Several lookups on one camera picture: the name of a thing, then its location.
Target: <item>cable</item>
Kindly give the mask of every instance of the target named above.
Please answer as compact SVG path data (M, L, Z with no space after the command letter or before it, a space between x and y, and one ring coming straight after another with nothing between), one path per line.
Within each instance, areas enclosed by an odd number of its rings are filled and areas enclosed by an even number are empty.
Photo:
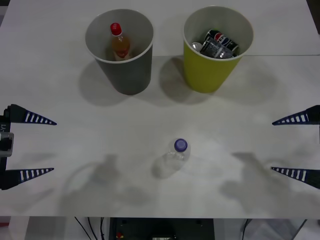
M85 230L84 226L82 226L81 222L79 222L78 218L76 218L76 217L74 217L74 218L75 218L75 220L80 224L80 226L82 227L83 231L85 231L85 233L86 233L86 235L88 236L88 238L89 238L90 240L92 240L91 237L89 236L89 234L87 233L87 231Z
M100 234L101 234L101 239L102 240L105 240L105 237L104 237L104 233L103 233L103 231L102 231L102 223L104 222L104 217L102 217L101 219L100 219Z
M244 240L244 237L245 237L245 230L246 230L246 227L247 227L247 225L248 225L248 220L249 220L249 219L247 219L247 220L245 221L245 224L244 224L243 234L242 234L242 240Z
M91 222L90 222L90 218L89 218L89 217L88 217L88 223L89 223L89 226L90 226L91 232L92 232L92 234L93 234L93 236L94 236L95 240L98 240L98 238L97 238L97 236L96 236L96 234L95 234L94 230L92 229L92 226L91 226Z

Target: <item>table surface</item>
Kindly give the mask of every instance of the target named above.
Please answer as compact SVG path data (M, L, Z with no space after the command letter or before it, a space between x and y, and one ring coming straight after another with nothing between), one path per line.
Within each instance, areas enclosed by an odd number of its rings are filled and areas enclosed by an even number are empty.
M209 5L236 9L251 22L254 42L248 55L320 54L306 0L11 0L0 28L0 48L56 61L68 52L73 62L85 49L84 33L96 15L129 8L153 23L154 56L182 55L184 21Z
M319 127L271 124L320 102L319 56L245 56L214 94L185 85L180 57L158 56L148 88L126 96L85 53L81 71L28 55L0 64L0 109L58 124L13 124L7 168L55 170L3 191L0 215L319 218L318 189L269 169L320 167ZM191 156L167 171L177 137Z

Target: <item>soda can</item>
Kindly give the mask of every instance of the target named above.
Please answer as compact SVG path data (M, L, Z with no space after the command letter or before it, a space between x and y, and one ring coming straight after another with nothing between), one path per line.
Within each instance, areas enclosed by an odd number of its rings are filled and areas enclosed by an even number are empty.
M232 52L237 50L239 47L238 44L236 44L234 41L232 41L230 38L228 38L218 30L208 31L207 34L205 35L204 40L206 40L209 36L212 37L214 40L216 40L218 43L221 43L223 46L226 46L226 48L230 49Z
M214 59L230 59L236 55L211 36L207 37L200 53Z

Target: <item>plastic cup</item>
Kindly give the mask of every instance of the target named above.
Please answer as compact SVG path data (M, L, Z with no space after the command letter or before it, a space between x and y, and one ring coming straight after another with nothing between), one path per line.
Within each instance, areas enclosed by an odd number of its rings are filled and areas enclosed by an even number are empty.
M111 49L110 25L119 23L130 39L132 57L115 61ZM151 79L154 28L142 13L114 9L98 15L85 33L86 46L113 87L122 94L134 95L147 88Z
M229 59L204 56L191 47L203 42L207 32L217 29L239 45L239 55ZM192 13L183 26L183 55L185 80L200 93L216 91L226 80L239 60L246 54L254 39L250 22L239 12L223 7L208 6Z

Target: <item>plastic bottle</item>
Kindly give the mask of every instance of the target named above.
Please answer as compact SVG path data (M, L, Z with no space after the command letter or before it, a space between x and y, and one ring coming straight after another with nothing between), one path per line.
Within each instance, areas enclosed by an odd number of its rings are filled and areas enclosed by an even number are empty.
M187 141L179 138L170 144L170 150L165 155L166 164L179 170L190 156L190 146Z
M122 33L119 23L112 23L110 25L112 33L111 47L116 61L124 61L131 59L130 40Z

